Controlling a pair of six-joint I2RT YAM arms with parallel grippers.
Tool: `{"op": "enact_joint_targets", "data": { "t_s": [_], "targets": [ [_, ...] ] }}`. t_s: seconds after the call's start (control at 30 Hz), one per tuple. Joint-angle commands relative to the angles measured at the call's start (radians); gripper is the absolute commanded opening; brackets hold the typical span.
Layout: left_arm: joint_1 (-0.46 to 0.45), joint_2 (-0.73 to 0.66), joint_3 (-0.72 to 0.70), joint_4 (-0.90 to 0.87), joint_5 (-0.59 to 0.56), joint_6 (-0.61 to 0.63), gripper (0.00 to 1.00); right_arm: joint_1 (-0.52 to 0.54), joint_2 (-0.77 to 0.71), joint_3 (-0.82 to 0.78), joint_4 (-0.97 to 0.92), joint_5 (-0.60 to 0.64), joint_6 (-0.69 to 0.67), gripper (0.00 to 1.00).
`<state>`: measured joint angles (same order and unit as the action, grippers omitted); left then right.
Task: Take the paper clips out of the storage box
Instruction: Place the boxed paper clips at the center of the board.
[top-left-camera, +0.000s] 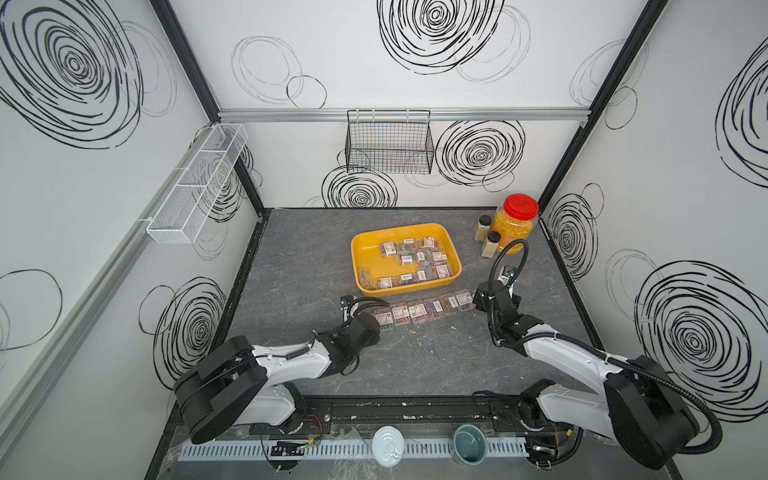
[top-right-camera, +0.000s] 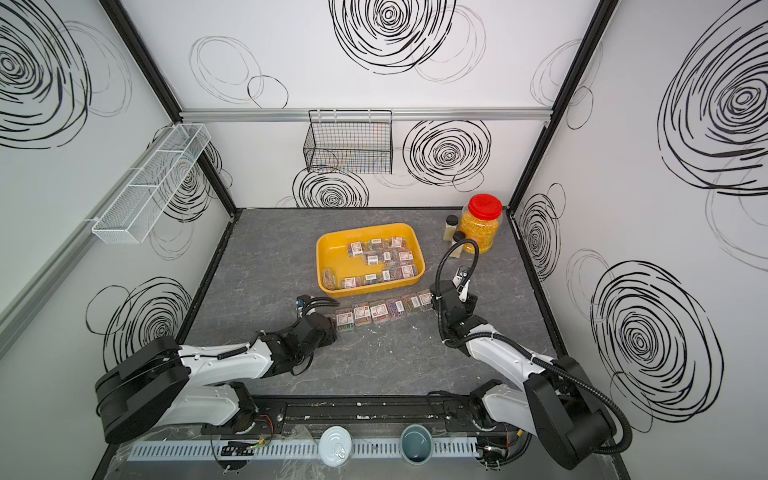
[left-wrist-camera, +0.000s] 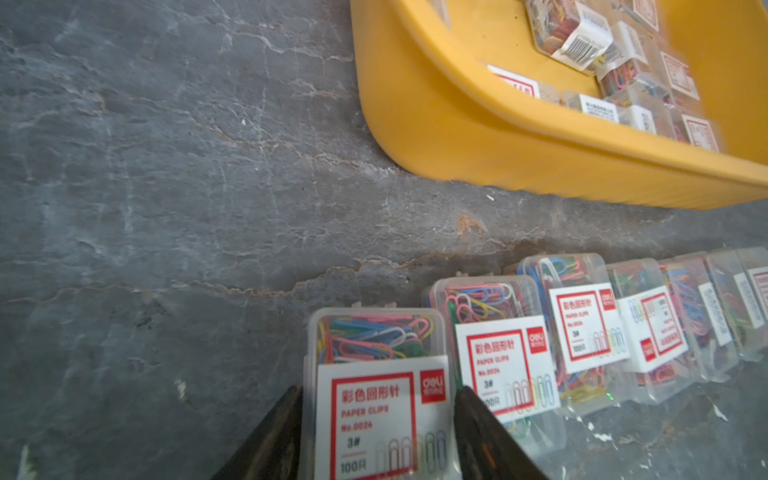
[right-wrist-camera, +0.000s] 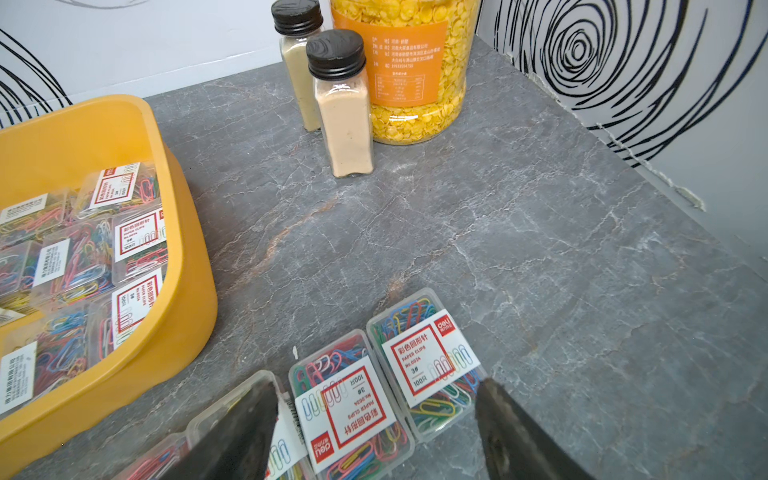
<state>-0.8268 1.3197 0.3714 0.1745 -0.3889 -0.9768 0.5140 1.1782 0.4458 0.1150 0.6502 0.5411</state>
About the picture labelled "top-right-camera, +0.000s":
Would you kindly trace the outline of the clear paper clip box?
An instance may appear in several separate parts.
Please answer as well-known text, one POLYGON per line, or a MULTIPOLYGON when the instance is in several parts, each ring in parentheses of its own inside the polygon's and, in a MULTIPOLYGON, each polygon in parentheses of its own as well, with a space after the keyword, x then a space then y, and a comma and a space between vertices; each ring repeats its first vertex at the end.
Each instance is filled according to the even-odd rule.
POLYGON ((374 323, 383 323, 391 319, 391 314, 385 301, 372 302, 369 307, 374 323))
POLYGON ((402 299, 390 298, 386 300, 389 316, 392 320, 402 319, 407 316, 407 310, 402 299))
POLYGON ((417 294, 406 294, 402 297, 402 301, 409 316, 413 316, 421 312, 422 304, 417 294))
POLYGON ((349 332, 355 328, 354 313, 351 308, 338 309, 334 313, 336 329, 339 333, 349 332))
POLYGON ((355 304, 352 308, 353 320, 356 327, 372 323, 370 305, 367 302, 355 304))
POLYGON ((432 293, 429 290, 420 291, 418 299, 423 311, 430 311, 432 309, 432 293))

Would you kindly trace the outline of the yellow plastic storage tray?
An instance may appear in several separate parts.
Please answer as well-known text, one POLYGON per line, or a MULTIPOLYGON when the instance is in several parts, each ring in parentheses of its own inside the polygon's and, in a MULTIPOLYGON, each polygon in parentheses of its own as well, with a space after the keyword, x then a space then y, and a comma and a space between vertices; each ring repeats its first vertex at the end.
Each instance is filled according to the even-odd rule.
POLYGON ((406 223, 392 223, 331 232, 321 236, 316 242, 316 270, 320 288, 331 297, 344 298, 415 285, 424 276, 426 263, 414 229, 406 223), (382 264, 378 266, 365 265, 362 256, 350 257, 348 245, 357 241, 365 243, 374 238, 385 240, 392 236, 402 237, 405 240, 406 246, 414 256, 416 274, 405 279, 361 285, 355 288, 342 288, 342 282, 345 278, 356 277, 364 281, 366 275, 380 274, 383 269, 382 264), (339 284, 337 289, 330 289, 324 285, 324 269, 330 269, 336 275, 339 284))

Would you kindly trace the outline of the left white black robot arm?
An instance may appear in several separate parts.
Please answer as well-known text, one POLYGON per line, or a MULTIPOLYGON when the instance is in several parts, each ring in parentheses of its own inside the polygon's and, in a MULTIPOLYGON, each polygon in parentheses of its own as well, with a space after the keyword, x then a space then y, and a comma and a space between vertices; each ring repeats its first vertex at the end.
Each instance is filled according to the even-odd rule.
POLYGON ((335 321, 315 310, 237 345, 195 347, 151 341, 95 384, 105 441, 121 444, 155 427, 222 426, 254 411, 242 382, 291 372, 337 339, 335 321))

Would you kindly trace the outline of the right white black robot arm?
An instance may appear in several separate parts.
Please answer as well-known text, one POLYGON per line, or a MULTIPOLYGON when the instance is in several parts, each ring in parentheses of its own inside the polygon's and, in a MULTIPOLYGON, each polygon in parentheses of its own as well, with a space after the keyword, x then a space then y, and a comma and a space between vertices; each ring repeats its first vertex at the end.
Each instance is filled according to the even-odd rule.
POLYGON ((535 435, 550 457, 569 470, 593 454, 629 449, 629 419, 592 385, 575 359, 533 352, 501 334, 473 313, 450 281, 433 283, 430 295, 442 343, 503 377, 480 393, 481 416, 535 435))

